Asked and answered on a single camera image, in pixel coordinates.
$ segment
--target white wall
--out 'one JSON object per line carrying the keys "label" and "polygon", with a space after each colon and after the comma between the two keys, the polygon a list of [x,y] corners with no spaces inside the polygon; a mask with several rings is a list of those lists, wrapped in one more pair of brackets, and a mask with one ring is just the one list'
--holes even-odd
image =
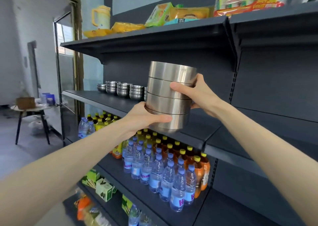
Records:
{"label": "white wall", "polygon": [[0,0],[0,44],[0,105],[12,105],[24,81],[12,0]]}
{"label": "white wall", "polygon": [[[41,91],[54,94],[56,102],[59,103],[53,19],[63,13],[69,1],[13,0],[13,2],[22,57],[28,56],[27,43],[35,40],[37,42],[35,56]],[[24,74],[28,91],[32,94],[30,66],[24,68]],[[46,110],[45,113],[49,116],[49,123],[62,133],[59,107]]]}

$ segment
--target blue label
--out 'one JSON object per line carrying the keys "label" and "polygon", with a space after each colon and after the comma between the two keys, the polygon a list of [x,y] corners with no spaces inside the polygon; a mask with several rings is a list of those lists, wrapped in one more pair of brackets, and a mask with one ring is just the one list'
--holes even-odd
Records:
{"label": "blue label", "polygon": [[185,192],[185,201],[191,202],[194,199],[194,193]]}
{"label": "blue label", "polygon": [[124,168],[125,169],[131,169],[131,165],[132,165],[131,162],[124,161]]}
{"label": "blue label", "polygon": [[131,170],[131,173],[132,173],[133,175],[139,176],[139,175],[140,175],[140,168],[133,168],[133,169]]}
{"label": "blue label", "polygon": [[164,197],[170,197],[171,195],[171,188],[165,188],[165,187],[160,187],[159,188],[159,193],[164,196]]}
{"label": "blue label", "polygon": [[141,173],[141,180],[148,181],[150,178],[150,173]]}
{"label": "blue label", "polygon": [[171,195],[170,201],[172,202],[173,205],[175,205],[178,208],[182,207],[183,204],[185,203],[184,198],[178,198],[178,197],[173,196],[173,195]]}
{"label": "blue label", "polygon": [[159,180],[154,180],[150,178],[150,182],[149,182],[149,186],[152,188],[158,188],[160,186],[160,182]]}

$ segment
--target hand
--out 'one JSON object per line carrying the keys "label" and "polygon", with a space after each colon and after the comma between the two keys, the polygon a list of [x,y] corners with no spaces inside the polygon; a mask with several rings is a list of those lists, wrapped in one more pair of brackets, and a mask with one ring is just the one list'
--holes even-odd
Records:
{"label": "hand", "polygon": [[171,82],[170,87],[177,92],[189,96],[195,102],[191,109],[202,108],[208,115],[213,117],[217,117],[214,109],[221,103],[225,103],[204,82],[203,75],[201,74],[197,74],[196,86],[194,88],[177,82]]}
{"label": "hand", "polygon": [[122,121],[127,126],[127,138],[136,134],[136,131],[147,128],[150,124],[156,122],[170,122],[171,116],[168,115],[153,115],[146,111],[145,102],[136,104],[128,114],[119,121]]}

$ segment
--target yellow pitcher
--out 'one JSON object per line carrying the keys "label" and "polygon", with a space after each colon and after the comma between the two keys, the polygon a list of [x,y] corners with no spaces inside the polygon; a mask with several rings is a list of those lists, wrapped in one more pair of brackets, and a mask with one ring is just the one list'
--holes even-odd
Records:
{"label": "yellow pitcher", "polygon": [[110,7],[103,5],[92,9],[92,24],[100,29],[110,29]]}

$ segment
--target person's right hand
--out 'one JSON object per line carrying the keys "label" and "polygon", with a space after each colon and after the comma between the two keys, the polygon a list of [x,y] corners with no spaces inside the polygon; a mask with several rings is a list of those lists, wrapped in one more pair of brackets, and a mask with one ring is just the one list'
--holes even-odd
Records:
{"label": "person's right hand", "polygon": [[202,108],[208,115],[216,117],[215,109],[224,103],[204,82],[203,75],[197,74],[196,86],[187,87],[177,82],[171,82],[170,87],[182,94],[189,96],[195,103],[191,109]]}

